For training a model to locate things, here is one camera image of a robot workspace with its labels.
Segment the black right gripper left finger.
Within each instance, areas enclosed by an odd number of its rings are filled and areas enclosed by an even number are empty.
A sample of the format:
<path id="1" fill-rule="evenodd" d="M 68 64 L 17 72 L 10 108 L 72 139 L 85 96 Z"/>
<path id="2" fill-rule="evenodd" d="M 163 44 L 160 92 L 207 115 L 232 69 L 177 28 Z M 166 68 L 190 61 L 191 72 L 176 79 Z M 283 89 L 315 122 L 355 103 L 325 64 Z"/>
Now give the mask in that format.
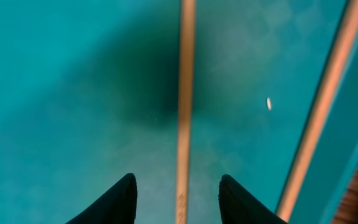
<path id="1" fill-rule="evenodd" d="M 128 173 L 67 224 L 134 224 L 137 183 Z"/>

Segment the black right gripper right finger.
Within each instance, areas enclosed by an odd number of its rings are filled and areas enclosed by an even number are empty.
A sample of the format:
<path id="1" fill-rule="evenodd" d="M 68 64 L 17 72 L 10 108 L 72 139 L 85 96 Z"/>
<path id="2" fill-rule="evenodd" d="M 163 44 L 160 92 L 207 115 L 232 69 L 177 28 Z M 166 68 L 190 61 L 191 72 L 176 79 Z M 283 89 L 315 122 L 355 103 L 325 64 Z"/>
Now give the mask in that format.
<path id="1" fill-rule="evenodd" d="M 230 175 L 222 176 L 218 199 L 222 224 L 287 224 Z"/>

